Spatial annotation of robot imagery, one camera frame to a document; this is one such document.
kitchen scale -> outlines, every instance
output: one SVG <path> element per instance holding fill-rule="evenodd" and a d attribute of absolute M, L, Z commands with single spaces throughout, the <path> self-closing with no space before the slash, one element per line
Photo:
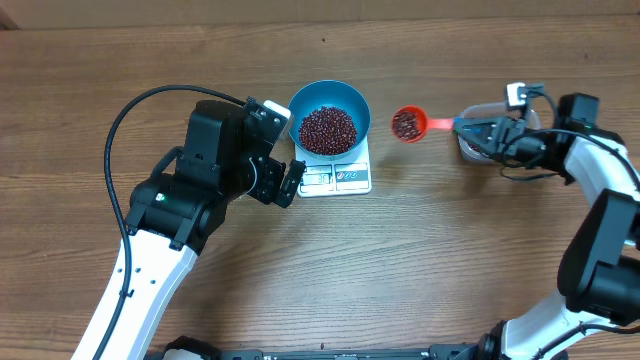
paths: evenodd
<path fill-rule="evenodd" d="M 371 191 L 371 162 L 367 137 L 338 160 L 318 160 L 295 146 L 296 160 L 307 168 L 298 187 L 298 196 L 337 196 L 368 194 Z"/>

clear plastic container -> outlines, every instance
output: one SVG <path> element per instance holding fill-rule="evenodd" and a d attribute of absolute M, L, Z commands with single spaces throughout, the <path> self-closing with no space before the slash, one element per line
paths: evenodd
<path fill-rule="evenodd" d="M 494 116 L 511 116 L 511 117 L 519 117 L 520 111 L 509 111 L 507 110 L 506 102 L 499 103 L 490 103 L 490 104 L 482 104 L 482 105 L 473 105 L 468 107 L 466 110 L 460 113 L 458 117 L 460 118 L 487 118 Z M 540 118 L 538 114 L 529 110 L 529 128 L 538 130 L 542 128 L 542 124 L 540 123 Z M 462 157 L 472 163 L 477 164 L 490 164 L 493 163 L 493 160 L 487 158 L 481 153 L 475 151 L 469 146 L 469 144 L 464 141 L 460 136 L 458 136 L 458 142 L 460 143 L 460 151 L 462 152 Z"/>

wooden table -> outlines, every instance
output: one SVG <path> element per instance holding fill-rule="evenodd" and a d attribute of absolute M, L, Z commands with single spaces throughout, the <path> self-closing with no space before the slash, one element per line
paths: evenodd
<path fill-rule="evenodd" d="M 0 358 L 67 359 L 104 291 L 119 233 L 102 156 L 120 109 L 151 87 L 192 83 L 286 104 L 340 79 L 367 98 L 366 196 L 244 198 L 228 210 L 153 340 L 224 349 L 419 347 L 475 342 L 555 288 L 588 211 L 559 179 L 512 183 L 460 161 L 456 141 L 403 145 L 402 105 L 451 116 L 503 99 L 508 82 L 600 97 L 599 123 L 640 156 L 637 16 L 0 32 Z M 116 136 L 121 203 L 184 142 L 205 96 L 145 101 Z M 545 119 L 549 111 L 536 103 Z M 274 157 L 288 162 L 290 142 Z M 635 359 L 638 338 L 596 335 L 575 359 Z"/>

bowl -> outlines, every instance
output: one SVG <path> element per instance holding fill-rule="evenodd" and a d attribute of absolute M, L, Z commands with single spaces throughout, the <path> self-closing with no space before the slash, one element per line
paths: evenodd
<path fill-rule="evenodd" d="M 323 106 L 342 109 L 353 119 L 353 124 L 358 132 L 356 143 L 351 149 L 342 154 L 316 154 L 305 149 L 300 143 L 302 120 L 309 116 L 311 112 Z M 294 116 L 293 125 L 289 130 L 291 139 L 305 154 L 319 160 L 334 161 L 351 154 L 354 149 L 362 144 L 367 133 L 369 133 L 369 128 L 371 128 L 371 111 L 364 96 L 353 86 L 337 80 L 316 81 L 303 87 L 291 99 L 289 110 Z"/>

